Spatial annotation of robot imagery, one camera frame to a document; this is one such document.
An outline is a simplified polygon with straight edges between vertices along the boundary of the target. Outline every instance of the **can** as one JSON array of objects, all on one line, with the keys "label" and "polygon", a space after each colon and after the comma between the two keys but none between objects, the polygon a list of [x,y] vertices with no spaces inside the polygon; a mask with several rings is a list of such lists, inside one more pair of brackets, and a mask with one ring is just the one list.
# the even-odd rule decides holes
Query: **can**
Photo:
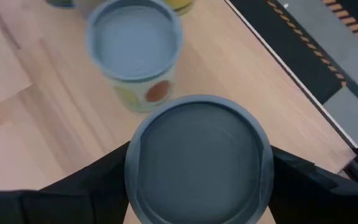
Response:
[{"label": "can", "polygon": [[178,15],[184,15],[193,7],[195,0],[165,0]]},{"label": "can", "polygon": [[137,128],[125,185],[141,223],[257,223],[273,167],[269,140],[246,109],[191,95],[162,105]]},{"label": "can", "polygon": [[172,92],[183,31],[161,0],[111,0],[89,16],[86,45],[120,100],[151,111]]},{"label": "can", "polygon": [[63,9],[74,8],[74,3],[72,0],[47,0],[47,3],[49,3],[55,7],[60,7]]}]

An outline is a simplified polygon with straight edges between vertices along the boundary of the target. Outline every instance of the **can lid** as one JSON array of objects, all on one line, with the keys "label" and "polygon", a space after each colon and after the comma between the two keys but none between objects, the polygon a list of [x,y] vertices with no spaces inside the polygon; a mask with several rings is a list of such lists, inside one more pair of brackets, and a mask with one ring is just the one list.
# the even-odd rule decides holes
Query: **can lid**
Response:
[{"label": "can lid", "polygon": [[180,20],[161,0],[112,0],[89,17],[87,46],[107,76],[137,81],[159,76],[183,45]]},{"label": "can lid", "polygon": [[216,96],[164,105],[141,124],[127,152],[127,193],[142,223],[256,222],[272,182],[263,129]]}]

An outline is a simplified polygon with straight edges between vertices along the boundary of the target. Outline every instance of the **metal lid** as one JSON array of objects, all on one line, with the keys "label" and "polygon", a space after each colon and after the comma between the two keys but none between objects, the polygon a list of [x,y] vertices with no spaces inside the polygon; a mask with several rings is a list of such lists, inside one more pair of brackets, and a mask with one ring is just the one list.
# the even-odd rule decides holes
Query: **metal lid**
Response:
[{"label": "metal lid", "polygon": [[127,193],[142,223],[255,223],[272,182],[263,129],[216,96],[163,105],[139,126],[126,157]]},{"label": "metal lid", "polygon": [[180,20],[161,0],[112,0],[90,15],[86,43],[107,76],[124,81],[156,77],[176,62]]}]

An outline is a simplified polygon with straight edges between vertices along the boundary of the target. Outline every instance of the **black panel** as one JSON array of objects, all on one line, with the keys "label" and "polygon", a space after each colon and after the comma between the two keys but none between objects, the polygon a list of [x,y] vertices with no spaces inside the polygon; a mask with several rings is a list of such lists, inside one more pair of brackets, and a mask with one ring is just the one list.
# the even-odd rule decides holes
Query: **black panel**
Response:
[{"label": "black panel", "polygon": [[90,194],[96,223],[122,223],[128,207],[124,183],[125,156],[129,142],[91,165],[43,191]]},{"label": "black panel", "polygon": [[20,192],[0,192],[0,224],[26,224]]},{"label": "black panel", "polygon": [[87,196],[25,192],[22,208],[28,224],[94,224],[93,209]]},{"label": "black panel", "polygon": [[[341,88],[341,81],[330,71],[321,58],[316,56],[311,48],[300,39],[300,35],[267,4],[266,0],[230,0],[237,10],[244,16],[255,30],[266,40],[280,58],[290,67],[294,74],[302,81],[309,91],[320,103],[325,103],[333,94]],[[286,13],[277,1],[270,1],[285,13],[290,22],[302,31],[305,37],[323,53],[325,58],[330,58],[321,47],[301,28],[301,26]]]},{"label": "black panel", "polygon": [[272,146],[269,208],[278,224],[358,223],[358,183]]}]

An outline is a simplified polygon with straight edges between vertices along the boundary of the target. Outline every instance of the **tin can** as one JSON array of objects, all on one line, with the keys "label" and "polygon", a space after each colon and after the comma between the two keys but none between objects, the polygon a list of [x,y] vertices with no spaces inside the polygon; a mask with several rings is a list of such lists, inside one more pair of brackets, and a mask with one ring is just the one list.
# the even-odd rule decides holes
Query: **tin can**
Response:
[{"label": "tin can", "polygon": [[183,31],[161,0],[102,3],[89,16],[86,44],[130,110],[151,111],[172,92]]},{"label": "tin can", "polygon": [[74,7],[72,0],[47,0],[47,3],[64,9],[72,9]]},{"label": "tin can", "polygon": [[125,161],[126,192],[141,223],[257,223],[273,177],[272,148],[258,121],[208,95],[151,113]]},{"label": "tin can", "polygon": [[193,7],[195,0],[165,0],[178,15],[184,15]]}]

